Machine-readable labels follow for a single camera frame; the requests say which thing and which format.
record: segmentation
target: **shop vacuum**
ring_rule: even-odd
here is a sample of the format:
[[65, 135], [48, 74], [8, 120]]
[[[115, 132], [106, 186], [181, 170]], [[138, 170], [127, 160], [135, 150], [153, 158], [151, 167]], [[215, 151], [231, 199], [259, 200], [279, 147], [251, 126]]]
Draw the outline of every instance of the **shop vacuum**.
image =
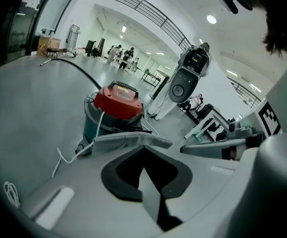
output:
[[[109, 135], [120, 132], [147, 132], [143, 130], [141, 118], [144, 117], [143, 105], [139, 100], [138, 91], [122, 82], [114, 81], [109, 86], [101, 87], [98, 82], [81, 67], [69, 60], [54, 58], [52, 60], [67, 62], [85, 74], [99, 90], [87, 96], [84, 101], [85, 126], [83, 139], [77, 146], [75, 153], [89, 146], [97, 136]], [[79, 157], [90, 155], [93, 147], [86, 149]]]

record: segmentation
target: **red vacuum cleaner lid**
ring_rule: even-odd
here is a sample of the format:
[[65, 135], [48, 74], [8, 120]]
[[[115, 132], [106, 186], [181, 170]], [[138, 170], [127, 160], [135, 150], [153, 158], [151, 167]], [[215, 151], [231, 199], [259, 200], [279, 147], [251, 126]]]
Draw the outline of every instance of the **red vacuum cleaner lid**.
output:
[[121, 82], [114, 81], [98, 92], [94, 105], [106, 114], [123, 120], [130, 120], [143, 113], [136, 89]]

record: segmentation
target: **gray floor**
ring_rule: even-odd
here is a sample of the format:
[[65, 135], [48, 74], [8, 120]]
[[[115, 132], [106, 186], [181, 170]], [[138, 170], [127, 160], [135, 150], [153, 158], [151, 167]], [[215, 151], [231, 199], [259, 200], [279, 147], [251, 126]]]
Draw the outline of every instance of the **gray floor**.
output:
[[[89, 57], [67, 59], [102, 86], [122, 81], [137, 88], [142, 99], [151, 101], [148, 94], [154, 87], [133, 75]], [[0, 191], [5, 181], [12, 182], [20, 198], [50, 179], [59, 159], [57, 147], [68, 159], [74, 156], [82, 138], [84, 99], [96, 91], [75, 67], [61, 61], [40, 67], [45, 60], [25, 57], [0, 68]], [[184, 140], [195, 124], [178, 107], [164, 119], [149, 122], [160, 137], [174, 143], [176, 151], [184, 144], [197, 143], [193, 137]]]

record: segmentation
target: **cardboard box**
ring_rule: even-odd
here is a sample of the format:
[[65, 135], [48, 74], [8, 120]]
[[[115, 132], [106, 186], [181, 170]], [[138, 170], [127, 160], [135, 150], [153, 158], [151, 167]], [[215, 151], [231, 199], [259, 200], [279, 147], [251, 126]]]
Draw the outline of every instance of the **cardboard box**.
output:
[[60, 39], [56, 39], [53, 37], [40, 37], [39, 45], [37, 50], [37, 55], [47, 56], [47, 50], [58, 50], [60, 45]]

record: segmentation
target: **vacuum hose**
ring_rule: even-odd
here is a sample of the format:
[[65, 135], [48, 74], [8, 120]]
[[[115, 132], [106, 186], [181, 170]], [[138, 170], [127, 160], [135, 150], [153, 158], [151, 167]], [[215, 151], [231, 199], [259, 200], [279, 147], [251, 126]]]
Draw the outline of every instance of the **vacuum hose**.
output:
[[82, 73], [84, 73], [84, 75], [86, 77], [88, 77], [93, 83], [94, 85], [97, 87], [98, 90], [102, 89], [102, 87], [100, 86], [100, 84], [98, 84], [98, 82], [92, 77], [90, 76], [86, 71], [84, 71], [81, 67], [79, 67], [78, 65], [74, 64], [73, 62], [71, 61], [68, 61], [68, 60], [65, 60], [65, 59], [62, 59], [62, 58], [53, 58], [53, 59], [50, 59], [50, 60], [47, 60], [43, 63], [40, 64], [40, 66], [44, 66], [46, 65], [47, 63], [49, 63], [50, 61], [53, 61], [53, 60], [59, 60], [59, 61], [64, 61], [64, 62], [67, 62], [67, 63], [70, 63], [71, 65], [75, 66], [77, 69], [79, 69]]

